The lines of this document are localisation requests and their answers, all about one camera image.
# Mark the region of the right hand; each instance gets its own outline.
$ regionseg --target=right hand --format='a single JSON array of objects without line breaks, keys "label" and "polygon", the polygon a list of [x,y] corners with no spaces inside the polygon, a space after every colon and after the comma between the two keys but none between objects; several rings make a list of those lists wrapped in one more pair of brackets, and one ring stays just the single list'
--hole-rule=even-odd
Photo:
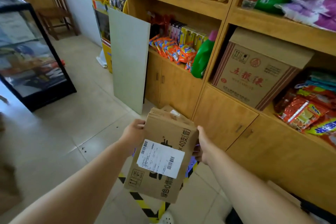
[{"label": "right hand", "polygon": [[211,154],[209,152],[209,148],[211,147],[212,142],[205,134],[204,128],[202,126],[198,126],[197,129],[199,131],[199,142],[196,144],[192,155],[195,156],[197,161],[201,161],[208,165],[209,154]]}]

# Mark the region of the pink bottle cap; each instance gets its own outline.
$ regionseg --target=pink bottle cap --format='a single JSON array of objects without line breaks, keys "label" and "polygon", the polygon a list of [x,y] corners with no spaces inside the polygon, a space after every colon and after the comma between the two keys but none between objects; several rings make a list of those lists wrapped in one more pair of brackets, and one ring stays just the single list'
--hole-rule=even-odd
[{"label": "pink bottle cap", "polygon": [[218,34],[218,30],[212,30],[210,35],[209,35],[209,40],[212,41],[212,42],[215,42],[217,34]]}]

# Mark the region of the wooden chair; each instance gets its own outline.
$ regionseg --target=wooden chair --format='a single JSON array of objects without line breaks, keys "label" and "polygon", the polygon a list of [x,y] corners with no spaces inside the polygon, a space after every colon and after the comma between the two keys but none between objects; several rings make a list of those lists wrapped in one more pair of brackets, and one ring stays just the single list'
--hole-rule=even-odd
[{"label": "wooden chair", "polygon": [[[74,20],[71,13],[69,12],[67,2],[65,0],[56,0],[56,2],[57,7],[43,8],[37,10],[41,22],[48,31],[49,35],[53,36],[56,40],[58,40],[55,28],[62,26],[66,26],[68,30],[70,30],[69,26],[71,26],[75,35],[78,35]],[[61,24],[53,25],[51,20],[55,19],[59,19]]]}]

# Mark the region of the white board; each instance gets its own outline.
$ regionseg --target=white board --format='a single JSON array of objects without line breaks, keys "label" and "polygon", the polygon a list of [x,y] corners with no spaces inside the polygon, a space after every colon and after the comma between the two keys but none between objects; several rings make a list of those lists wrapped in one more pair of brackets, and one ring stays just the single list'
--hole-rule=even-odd
[{"label": "white board", "polygon": [[114,95],[142,112],[150,23],[109,9]]}]

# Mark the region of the hand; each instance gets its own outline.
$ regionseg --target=hand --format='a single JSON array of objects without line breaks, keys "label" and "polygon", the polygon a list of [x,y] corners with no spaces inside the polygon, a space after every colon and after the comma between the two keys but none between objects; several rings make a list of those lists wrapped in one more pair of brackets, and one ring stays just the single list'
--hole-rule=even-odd
[{"label": "hand", "polygon": [[197,129],[199,131],[199,139],[192,155],[195,156],[197,161],[202,161],[204,164],[207,165],[210,154],[209,148],[211,147],[212,142],[205,134],[204,128],[202,126],[198,126]]},{"label": "hand", "polygon": [[129,155],[132,155],[134,149],[138,147],[144,140],[144,124],[144,120],[135,119],[124,129],[124,133],[119,139],[120,142],[126,145],[126,149]]}]

